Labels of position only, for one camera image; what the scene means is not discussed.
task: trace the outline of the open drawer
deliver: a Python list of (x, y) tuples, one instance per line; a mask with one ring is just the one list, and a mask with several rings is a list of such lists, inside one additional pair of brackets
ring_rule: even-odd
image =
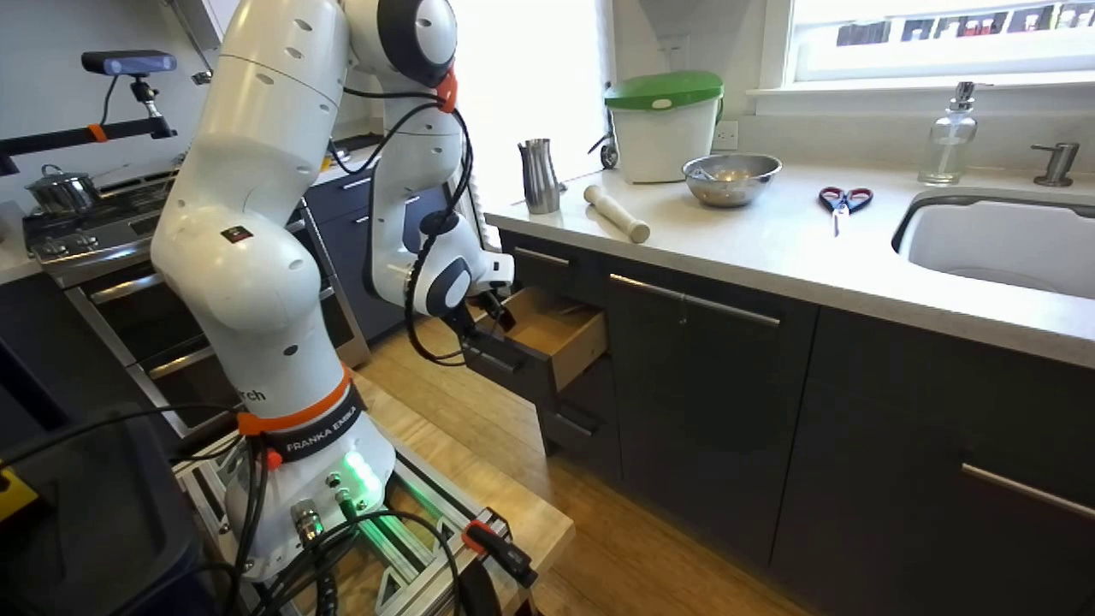
[(475, 317), (464, 364), (519, 396), (550, 399), (606, 354), (606, 317), (588, 305), (523, 288), (507, 307), (516, 326)]

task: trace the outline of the rolling pin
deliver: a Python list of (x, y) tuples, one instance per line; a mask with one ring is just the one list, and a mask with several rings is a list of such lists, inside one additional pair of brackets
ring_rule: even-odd
[(630, 243), (645, 243), (651, 225), (635, 216), (630, 216), (603, 185), (584, 187), (588, 208), (596, 208), (603, 220), (610, 220)]

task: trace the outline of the scissors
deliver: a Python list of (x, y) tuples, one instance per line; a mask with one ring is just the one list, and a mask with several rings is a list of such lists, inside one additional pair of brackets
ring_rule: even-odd
[(816, 202), (829, 208), (832, 216), (832, 232), (842, 236), (842, 220), (849, 220), (852, 212), (865, 208), (868, 202), (876, 198), (873, 187), (834, 187), (834, 185), (824, 185), (816, 193)]

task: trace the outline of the faucet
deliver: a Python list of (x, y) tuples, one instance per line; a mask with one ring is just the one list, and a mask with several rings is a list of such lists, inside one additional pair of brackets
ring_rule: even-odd
[(1056, 139), (1053, 148), (1041, 148), (1034, 145), (1030, 150), (1050, 150), (1047, 172), (1034, 175), (1034, 185), (1069, 185), (1068, 172), (1075, 163), (1075, 154), (1080, 150), (1080, 145), (1075, 139)]

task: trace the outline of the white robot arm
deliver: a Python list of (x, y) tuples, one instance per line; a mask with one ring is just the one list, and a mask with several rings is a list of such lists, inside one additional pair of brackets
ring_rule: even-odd
[(317, 266), (284, 229), (317, 179), (346, 65), (359, 62), (385, 94), (390, 135), (374, 179), (374, 288), (402, 305), (414, 260), (414, 312), (458, 312), (464, 296), (511, 285), (513, 260), (484, 252), (452, 206), (434, 216), (425, 257), (402, 248), (402, 208), (419, 187), (458, 179), (464, 131), (436, 86), (456, 60), (449, 0), (241, 0), (227, 36), (204, 118), (154, 232), (154, 266), (191, 307), (246, 415), (246, 447), (271, 447), (266, 482), (252, 464), (227, 469), (230, 518), (248, 548), (248, 577), (295, 558), (295, 504), (337, 518), (323, 482), (347, 485), (359, 509), (383, 504), (392, 447), (376, 430), (337, 364), (317, 312)]

